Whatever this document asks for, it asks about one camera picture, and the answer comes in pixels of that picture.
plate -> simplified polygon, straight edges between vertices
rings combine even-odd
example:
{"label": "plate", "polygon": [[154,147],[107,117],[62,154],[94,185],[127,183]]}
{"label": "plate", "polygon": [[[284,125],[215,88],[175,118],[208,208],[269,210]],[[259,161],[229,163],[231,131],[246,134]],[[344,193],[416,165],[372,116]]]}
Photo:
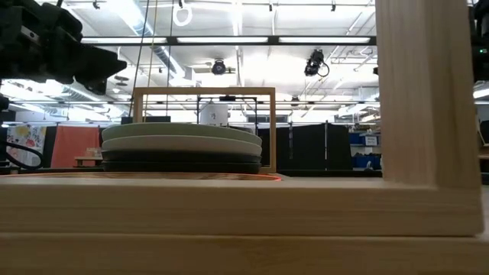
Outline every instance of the plate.
{"label": "plate", "polygon": [[144,161],[103,161],[105,172],[186,172],[248,173],[260,172],[259,163],[159,163]]}
{"label": "plate", "polygon": [[281,181],[278,176],[270,175],[251,175],[242,173],[179,173],[179,172],[82,172],[82,173],[42,173],[42,174],[16,174],[1,177],[17,177],[17,178],[74,178],[74,179],[121,179],[121,180],[232,180],[230,184],[235,183],[235,180],[273,180]]}
{"label": "plate", "polygon": [[261,147],[245,141],[219,137],[182,135],[147,135],[120,137],[102,144],[103,150],[168,150],[180,152],[209,152],[261,155]]}
{"label": "plate", "polygon": [[105,150],[104,161],[148,161],[174,163],[260,163],[261,157],[250,154],[175,152],[163,150]]}
{"label": "plate", "polygon": [[192,125],[168,122],[132,123],[128,125],[112,126],[102,132],[102,139],[103,141],[110,141],[115,138],[146,135],[186,135],[228,138],[237,141],[246,141],[261,146],[261,138],[245,131],[210,125]]}

colorful poster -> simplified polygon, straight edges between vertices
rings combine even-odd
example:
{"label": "colorful poster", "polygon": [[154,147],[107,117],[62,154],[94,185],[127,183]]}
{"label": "colorful poster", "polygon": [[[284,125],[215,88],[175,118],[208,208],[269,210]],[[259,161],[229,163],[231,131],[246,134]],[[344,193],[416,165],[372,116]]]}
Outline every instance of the colorful poster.
{"label": "colorful poster", "polygon": [[[7,142],[32,148],[40,153],[43,153],[45,139],[46,127],[22,125],[9,127],[7,130]],[[25,150],[7,147],[7,153],[13,156],[16,160],[29,166],[36,166],[40,163],[38,156]]]}

security camera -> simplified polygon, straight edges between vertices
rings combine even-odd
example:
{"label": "security camera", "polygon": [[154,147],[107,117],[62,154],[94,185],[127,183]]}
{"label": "security camera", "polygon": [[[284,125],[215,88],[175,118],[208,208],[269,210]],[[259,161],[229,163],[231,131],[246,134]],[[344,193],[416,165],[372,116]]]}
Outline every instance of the security camera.
{"label": "security camera", "polygon": [[224,65],[224,60],[216,60],[212,66],[212,73],[217,76],[221,76],[226,73],[226,65]]}
{"label": "security camera", "polygon": [[[328,73],[325,75],[320,75],[319,70],[325,66],[328,68]],[[324,62],[324,54],[322,50],[314,50],[311,57],[307,60],[306,68],[304,69],[306,76],[319,75],[321,77],[326,77],[329,75],[329,66]]]}

fluorescent light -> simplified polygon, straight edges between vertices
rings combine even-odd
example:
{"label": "fluorescent light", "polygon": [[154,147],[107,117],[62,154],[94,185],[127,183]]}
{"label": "fluorescent light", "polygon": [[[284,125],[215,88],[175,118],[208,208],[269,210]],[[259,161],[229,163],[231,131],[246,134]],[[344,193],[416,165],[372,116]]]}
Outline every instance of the fluorescent light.
{"label": "fluorescent light", "polygon": [[489,89],[482,89],[474,92],[474,99],[479,99],[489,95]]}
{"label": "fluorescent light", "polygon": [[279,37],[280,43],[367,44],[369,37]]}
{"label": "fluorescent light", "polygon": [[166,43],[167,39],[165,37],[84,37],[82,38],[82,43],[87,44],[140,44],[142,43]]}
{"label": "fluorescent light", "polygon": [[178,43],[223,43],[223,44],[240,44],[240,43],[267,43],[268,37],[178,37]]}

wooden board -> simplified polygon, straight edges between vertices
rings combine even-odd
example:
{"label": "wooden board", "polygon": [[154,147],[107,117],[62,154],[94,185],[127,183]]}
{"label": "wooden board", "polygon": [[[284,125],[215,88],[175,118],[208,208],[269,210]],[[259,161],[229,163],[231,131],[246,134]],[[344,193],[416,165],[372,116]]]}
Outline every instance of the wooden board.
{"label": "wooden board", "polygon": [[386,180],[481,185],[465,0],[377,0]]}
{"label": "wooden board", "polygon": [[487,238],[0,234],[2,275],[482,275]]}
{"label": "wooden board", "polygon": [[0,178],[0,231],[175,235],[473,235],[479,190],[381,179]]}

